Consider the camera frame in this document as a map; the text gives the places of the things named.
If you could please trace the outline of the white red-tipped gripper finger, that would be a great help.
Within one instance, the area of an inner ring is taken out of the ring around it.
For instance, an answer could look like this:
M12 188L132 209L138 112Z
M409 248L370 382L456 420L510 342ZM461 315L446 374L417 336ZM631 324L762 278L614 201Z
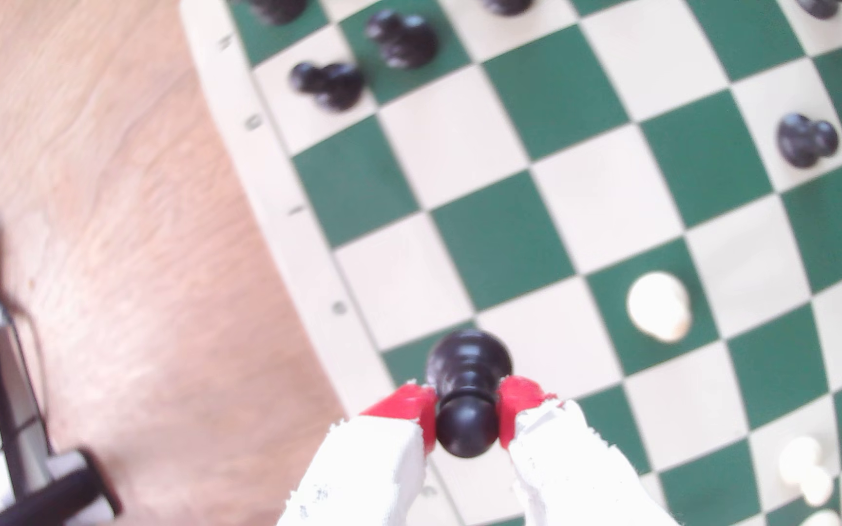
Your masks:
M407 383L332 426L279 525L404 525L437 443L437 401Z
M676 525L625 455L580 405L532 379L498 385L498 439L517 475L527 525Z

